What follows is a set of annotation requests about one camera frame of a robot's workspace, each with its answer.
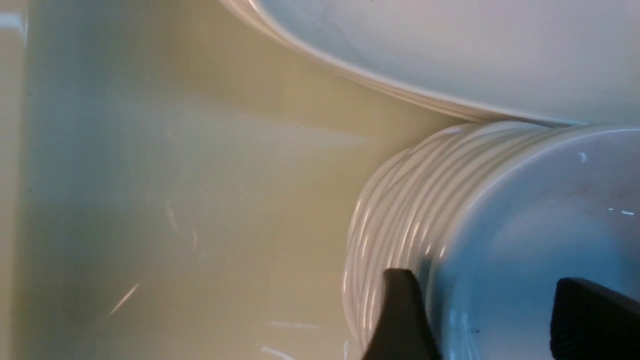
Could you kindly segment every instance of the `cream countertop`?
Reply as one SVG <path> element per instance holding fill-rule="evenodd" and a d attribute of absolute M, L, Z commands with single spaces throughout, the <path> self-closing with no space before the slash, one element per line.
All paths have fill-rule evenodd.
<path fill-rule="evenodd" d="M 0 19 L 26 31 L 24 9 L 0 0 Z M 460 120 L 214 0 L 32 0 L 26 60 L 1 21 L 3 357 L 359 358 L 340 301 L 355 200 Z"/>

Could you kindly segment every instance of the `white bowl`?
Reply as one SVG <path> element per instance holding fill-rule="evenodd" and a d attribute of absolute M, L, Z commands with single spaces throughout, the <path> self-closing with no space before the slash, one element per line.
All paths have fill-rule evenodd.
<path fill-rule="evenodd" d="M 324 65 L 338 73 L 345 78 L 348 78 L 352 81 L 360 83 L 361 85 L 368 86 L 374 90 L 382 92 L 384 94 L 396 97 L 400 100 L 408 101 L 413 104 L 423 106 L 425 108 L 430 108 L 435 111 L 439 111 L 441 113 L 445 113 L 448 115 L 452 115 L 455 117 L 459 117 L 461 119 L 466 119 L 474 122 L 488 122 L 489 120 L 500 120 L 505 118 L 505 116 L 501 114 L 497 114 L 491 111 L 483 111 L 480 109 L 469 108 L 468 106 L 460 106 L 459 104 L 454 104 L 453 102 L 447 102 L 442 100 L 436 100 L 429 97 L 424 97 L 421 95 L 417 95 L 413 92 L 407 92 L 406 90 L 402 90 L 396 86 L 391 86 L 385 83 L 381 83 L 374 79 L 361 76 L 350 72 L 346 69 L 343 69 L 340 66 L 336 66 L 331 62 L 325 61 L 322 58 L 314 56 L 308 52 L 305 52 L 303 49 L 296 47 L 285 38 L 280 36 L 275 30 L 271 29 L 269 25 L 262 19 L 260 14 L 256 11 L 249 0 L 220 0 L 220 2 L 228 8 L 237 18 L 241 19 L 245 24 L 250 27 L 256 29 L 258 32 L 266 35 L 269 38 L 272 38 L 276 42 L 281 45 L 288 47 L 296 51 L 299 54 L 310 58 L 311 60 Z"/>
<path fill-rule="evenodd" d="M 475 124 L 451 126 L 429 136 L 415 147 L 402 151 L 384 162 L 365 184 L 351 216 L 347 244 L 348 255 L 342 277 L 342 303 L 349 329 L 353 334 L 356 334 L 357 328 L 354 323 L 354 319 L 356 318 L 354 315 L 356 313 L 355 304 L 358 304 L 360 301 L 359 293 L 354 293 L 353 291 L 357 288 L 357 286 L 354 285 L 354 281 L 361 276 L 358 274 L 358 269 L 356 268 L 357 262 L 354 262 L 354 259 L 356 258 L 355 254 L 358 251 L 362 251 L 361 241 L 364 229 L 376 206 L 378 206 L 380 197 L 384 192 L 389 190 L 398 180 L 398 177 L 401 177 L 417 165 L 420 156 L 424 152 L 437 148 L 451 136 L 463 131 L 475 129 L 477 126 L 478 125 Z"/>
<path fill-rule="evenodd" d="M 414 148 L 410 149 L 409 151 L 403 151 L 404 156 L 402 160 L 398 162 L 397 166 L 395 166 L 394 168 L 388 171 L 388 177 L 390 179 L 386 182 L 387 185 L 381 186 L 379 189 L 376 189 L 376 190 L 379 190 L 380 194 L 384 194 L 386 196 L 387 195 L 386 193 L 390 191 L 390 187 L 393 184 L 395 184 L 401 178 L 404 178 L 408 173 L 413 174 L 415 172 L 415 169 L 419 165 L 422 165 L 426 156 L 435 152 L 448 139 L 451 139 L 457 136 L 462 136 L 462 134 L 465 134 L 466 132 L 469 132 L 475 129 L 476 127 L 477 125 L 472 125 L 472 124 L 467 124 L 466 126 L 453 126 L 430 136 L 429 138 L 425 139 L 423 142 L 416 145 Z M 409 180 L 415 180 L 413 178 L 413 175 L 411 177 L 407 177 L 406 179 L 404 179 L 405 182 Z M 370 200 L 369 202 L 377 201 L 377 196 L 378 194 L 374 192 L 371 196 L 372 200 Z M 393 208 L 390 208 L 390 209 L 384 208 L 383 210 L 386 213 L 388 213 L 389 211 L 392 211 L 392 212 L 395 211 Z M 356 242 L 356 244 L 357 245 L 355 245 L 355 247 L 356 249 L 358 249 L 357 250 L 358 252 L 356 253 L 356 257 L 358 259 L 369 259 L 371 257 L 370 253 L 373 247 L 369 247 L 367 251 L 367 249 L 365 249 L 362 243 Z M 365 275 L 366 263 L 367 261 L 360 262 L 360 266 L 357 272 L 358 274 L 357 279 L 362 279 L 362 277 Z"/>
<path fill-rule="evenodd" d="M 525 147 L 462 199 L 431 265 L 445 358 L 551 358 L 557 280 L 640 299 L 640 127 L 584 127 Z"/>
<path fill-rule="evenodd" d="M 435 147 L 435 150 L 429 154 L 429 157 L 427 158 L 427 160 L 430 161 L 431 158 L 437 158 L 438 154 L 442 152 L 443 147 L 447 148 L 451 142 L 453 142 L 456 138 L 461 137 L 463 135 L 464 133 L 460 133 L 448 138 L 441 139 L 440 141 L 444 140 L 444 142 L 442 143 L 440 143 L 440 141 L 438 142 L 438 144 L 441 144 L 441 145 L 438 145 Z M 365 269 L 367 266 L 367 259 L 368 259 L 368 256 L 366 254 L 366 248 L 363 246 L 362 242 L 355 244 L 353 253 L 349 252 L 348 254 L 348 262 L 353 261 L 354 264 L 358 265 L 358 270 L 354 272 L 354 274 L 358 274 L 358 275 L 354 276 L 351 281 L 351 286 L 355 291 L 354 302 L 356 304 L 359 304 L 361 301 L 360 300 L 360 294 L 362 293 L 361 289 L 364 287 L 364 277 L 362 276 L 362 274 L 364 274 L 365 272 Z"/>
<path fill-rule="evenodd" d="M 457 164 L 441 169 L 442 176 L 435 179 L 432 191 L 425 196 L 418 205 L 417 215 L 413 223 L 415 226 L 410 231 L 412 237 L 409 244 L 417 242 L 421 247 L 413 249 L 408 246 L 401 252 L 405 266 L 418 268 L 421 281 L 427 279 L 422 274 L 420 263 L 424 262 L 423 255 L 430 255 L 440 251 L 439 228 L 442 224 L 448 224 L 455 199 L 474 189 L 482 181 L 483 174 L 487 173 L 497 164 L 506 161 L 514 152 L 530 146 L 546 137 L 552 136 L 558 130 L 530 130 L 514 134 L 511 138 L 500 139 L 489 143 L 483 149 L 481 156 L 466 154 L 458 159 Z"/>
<path fill-rule="evenodd" d="M 525 139 L 523 137 L 531 137 L 544 127 L 533 126 L 531 124 L 523 124 L 518 122 L 505 122 L 503 124 L 493 124 L 491 126 L 485 126 L 485 128 L 496 129 L 496 132 L 491 133 L 490 130 L 484 131 L 472 131 L 471 133 L 483 133 L 481 136 L 473 137 L 473 134 L 466 134 L 464 136 L 468 141 L 463 142 L 458 146 L 457 151 L 452 151 L 448 154 L 439 167 L 436 167 L 432 173 L 428 174 L 427 178 L 422 177 L 420 182 L 416 181 L 418 172 L 412 174 L 413 186 L 407 184 L 396 197 L 394 204 L 389 209 L 393 216 L 387 217 L 390 227 L 390 231 L 381 230 L 379 236 L 381 239 L 377 241 L 377 249 L 372 251 L 366 258 L 367 261 L 362 261 L 367 264 L 367 271 L 365 272 L 362 282 L 365 284 L 364 288 L 360 290 L 361 294 L 365 295 L 365 298 L 360 301 L 364 306 L 364 310 L 361 309 L 358 313 L 361 318 L 360 326 L 365 329 L 365 341 L 368 342 L 373 335 L 375 324 L 380 312 L 381 295 L 382 295 L 382 271 L 390 267 L 408 268 L 414 272 L 418 271 L 416 263 L 411 263 L 408 258 L 403 258 L 404 261 L 400 261 L 399 254 L 403 250 L 408 253 L 413 250 L 414 253 L 419 253 L 424 256 L 428 254 L 427 247 L 429 245 L 425 236 L 414 236 L 406 241 L 401 240 L 401 234 L 407 233 L 401 229 L 403 224 L 403 216 L 406 216 L 409 206 L 408 204 L 419 202 L 424 205 L 428 205 L 428 209 L 434 213 L 438 213 L 443 204 L 438 204 L 429 198 L 429 196 L 419 197 L 416 193 L 421 190 L 427 190 L 427 195 L 436 195 L 440 198 L 446 198 L 444 195 L 444 186 L 457 187 L 458 184 L 465 181 L 467 177 L 466 172 L 473 172 L 476 169 L 476 164 L 472 161 L 478 158 L 490 158 L 497 154 L 503 153 L 509 147 L 518 144 Z M 483 163 L 477 161 L 477 166 L 482 166 Z M 428 179 L 437 178 L 443 179 L 440 184 L 435 184 L 431 188 L 425 186 L 428 183 Z M 427 217 L 414 219 L 416 222 L 412 222 L 411 225 L 424 225 L 430 223 Z"/>

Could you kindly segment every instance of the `stack of plates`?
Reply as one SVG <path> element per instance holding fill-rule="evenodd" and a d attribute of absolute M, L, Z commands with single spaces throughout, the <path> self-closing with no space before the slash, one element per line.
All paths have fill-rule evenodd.
<path fill-rule="evenodd" d="M 343 305 L 364 348 L 386 268 L 412 270 L 447 359 L 551 359 L 556 282 L 640 299 L 640 127 L 443 130 L 384 163 L 348 234 Z"/>
<path fill-rule="evenodd" d="M 633 0 L 220 0 L 366 86 L 463 119 L 605 124 L 640 113 Z"/>

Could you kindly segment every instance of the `white plate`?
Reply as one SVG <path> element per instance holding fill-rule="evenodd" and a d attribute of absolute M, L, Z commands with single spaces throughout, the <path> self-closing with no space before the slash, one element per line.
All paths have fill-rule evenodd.
<path fill-rule="evenodd" d="M 565 131 L 510 157 L 459 202 L 427 296 L 448 357 L 550 359 L 562 277 L 640 299 L 639 143 L 640 127 Z"/>
<path fill-rule="evenodd" d="M 253 0 L 289 43 L 363 78 L 552 124 L 640 113 L 629 0 Z"/>

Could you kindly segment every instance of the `stack of bowls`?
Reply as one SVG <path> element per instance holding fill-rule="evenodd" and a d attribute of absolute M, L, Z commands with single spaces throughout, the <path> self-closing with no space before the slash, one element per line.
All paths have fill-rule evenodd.
<path fill-rule="evenodd" d="M 386 268 L 412 270 L 446 359 L 551 358 L 555 285 L 640 299 L 640 127 L 445 129 L 384 163 L 356 204 L 343 305 L 360 346 Z"/>

